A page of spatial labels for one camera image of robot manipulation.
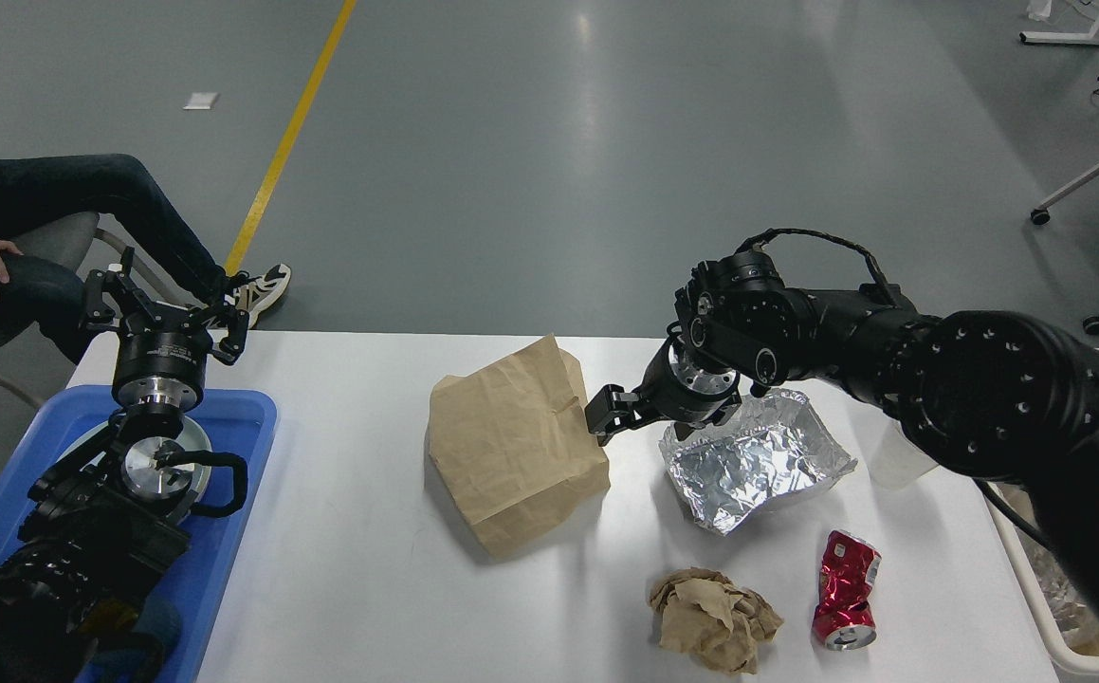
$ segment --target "gray floor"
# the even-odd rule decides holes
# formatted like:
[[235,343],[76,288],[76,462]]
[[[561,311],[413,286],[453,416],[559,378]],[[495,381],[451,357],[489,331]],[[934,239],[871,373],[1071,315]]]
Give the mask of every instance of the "gray floor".
[[[1099,48],[1019,44],[1023,8],[362,0],[245,262],[297,273],[263,328],[658,335],[698,260],[791,224],[928,312],[1079,334],[1099,180],[1026,213],[1099,161]],[[133,153],[227,254],[337,9],[0,0],[0,156]],[[214,111],[180,111],[197,90]],[[773,252],[789,285],[864,278]],[[0,367],[45,394],[69,371],[34,332]],[[21,414],[0,397],[0,463]]]

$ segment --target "robotic arm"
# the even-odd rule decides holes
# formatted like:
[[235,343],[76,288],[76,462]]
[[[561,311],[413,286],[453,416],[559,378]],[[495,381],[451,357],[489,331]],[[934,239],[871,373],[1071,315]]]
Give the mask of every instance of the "robotic arm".
[[[784,233],[862,252],[874,284],[785,286],[764,251]],[[607,385],[588,403],[601,445],[663,419],[679,437],[722,425],[740,376],[753,397],[819,377],[899,420],[948,470],[1022,485],[1048,548],[1099,615],[1099,351],[1020,313],[920,315],[864,247],[801,230],[767,231],[703,261],[676,291],[675,312],[643,383]]]
[[[19,529],[24,544],[0,563],[0,683],[69,682],[95,653],[115,649],[145,652],[133,680],[153,680],[163,641],[132,628],[190,548],[179,522],[189,514],[226,516],[245,503],[244,459],[184,450],[176,439],[184,414],[203,399],[208,355],[233,364],[245,350],[248,313],[223,301],[152,301],[130,277],[132,258],[129,250],[86,282],[82,326],[120,337],[111,394],[121,408],[27,493],[37,505]],[[215,345],[212,322],[229,330]],[[199,502],[215,466],[232,470],[233,496],[223,505]]]

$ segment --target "white table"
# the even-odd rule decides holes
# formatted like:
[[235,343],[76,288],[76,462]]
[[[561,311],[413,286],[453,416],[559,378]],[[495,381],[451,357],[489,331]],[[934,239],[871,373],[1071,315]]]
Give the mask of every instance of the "white table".
[[[280,425],[201,682],[730,680],[656,646],[648,588],[689,565],[726,572],[786,619],[761,649],[761,682],[1056,680],[983,498],[947,472],[890,493],[862,466],[722,539],[685,519],[656,425],[607,447],[610,492],[515,558],[489,561],[425,455],[429,397],[442,376],[534,340],[253,332],[236,367],[210,363],[210,388],[262,389]],[[558,344],[593,392],[635,385],[659,341]],[[114,350],[99,338],[73,384],[110,381]],[[886,425],[830,386],[796,388],[853,455]],[[810,636],[832,528],[884,558],[870,597],[880,636],[856,652]]]

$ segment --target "jeans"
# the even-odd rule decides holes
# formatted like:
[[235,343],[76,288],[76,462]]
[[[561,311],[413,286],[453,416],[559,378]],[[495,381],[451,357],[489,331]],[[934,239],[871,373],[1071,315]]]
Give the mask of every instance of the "jeans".
[[[202,302],[224,294],[227,276],[149,176],[129,155],[0,159],[0,239],[80,211],[111,213],[181,288]],[[78,329],[81,280],[51,261],[3,252],[0,317],[29,315],[60,353],[77,362],[91,337]]]

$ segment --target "chair wheel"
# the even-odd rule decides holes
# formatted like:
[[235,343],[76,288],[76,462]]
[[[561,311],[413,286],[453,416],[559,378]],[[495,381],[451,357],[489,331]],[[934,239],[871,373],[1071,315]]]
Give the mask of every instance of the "chair wheel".
[[1099,334],[1099,316],[1090,316],[1081,321],[1081,328],[1084,328],[1084,333],[1098,335]]

